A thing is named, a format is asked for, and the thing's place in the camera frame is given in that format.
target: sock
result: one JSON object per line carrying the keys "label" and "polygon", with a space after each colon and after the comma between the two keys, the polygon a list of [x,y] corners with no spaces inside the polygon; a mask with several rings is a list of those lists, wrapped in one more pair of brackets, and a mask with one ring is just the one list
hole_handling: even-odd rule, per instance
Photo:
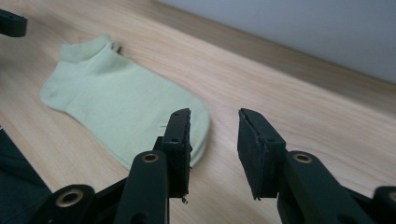
{"label": "sock", "polygon": [[191,92],[122,56],[109,35],[63,45],[55,71],[41,89],[47,106],[79,121],[127,169],[152,150],[171,114],[191,110],[191,166],[205,151],[209,114]]}

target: wooden table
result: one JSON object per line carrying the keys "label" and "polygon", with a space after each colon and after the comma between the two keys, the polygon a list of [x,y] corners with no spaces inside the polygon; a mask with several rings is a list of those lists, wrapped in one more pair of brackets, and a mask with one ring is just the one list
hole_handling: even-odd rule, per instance
{"label": "wooden table", "polygon": [[0,36],[0,124],[53,191],[101,190],[127,176],[74,119],[39,90],[62,44],[109,33],[121,54],[201,97],[211,114],[206,153],[191,171],[189,204],[171,223],[280,223],[276,200],[252,199],[238,159],[238,109],[262,113],[288,150],[319,157],[346,187],[371,196],[396,185],[396,86],[150,1],[2,1],[29,20]]}

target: screw hole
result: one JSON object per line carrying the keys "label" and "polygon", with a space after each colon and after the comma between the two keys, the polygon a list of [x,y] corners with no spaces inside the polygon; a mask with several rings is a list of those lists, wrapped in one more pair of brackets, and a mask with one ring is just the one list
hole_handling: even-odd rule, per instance
{"label": "screw hole", "polygon": [[142,157],[142,161],[143,162],[155,162],[158,160],[158,155],[157,154],[148,154],[148,155],[144,155]]}
{"label": "screw hole", "polygon": [[302,163],[310,163],[310,162],[312,162],[312,158],[310,158],[308,155],[305,155],[305,154],[302,154],[302,153],[295,154],[293,156],[293,158],[295,160],[299,161],[299,162],[302,162]]}
{"label": "screw hole", "polygon": [[338,220],[339,220],[342,224],[357,224],[357,223],[358,223],[358,222],[355,220],[355,218],[350,217],[350,216],[345,215],[345,214],[338,215]]}
{"label": "screw hole", "polygon": [[58,197],[56,200],[56,205],[60,207],[72,206],[78,203],[82,199],[83,195],[84,193],[81,189],[70,189]]}
{"label": "screw hole", "polygon": [[145,224],[148,219],[148,215],[144,213],[137,213],[131,218],[131,224]]}

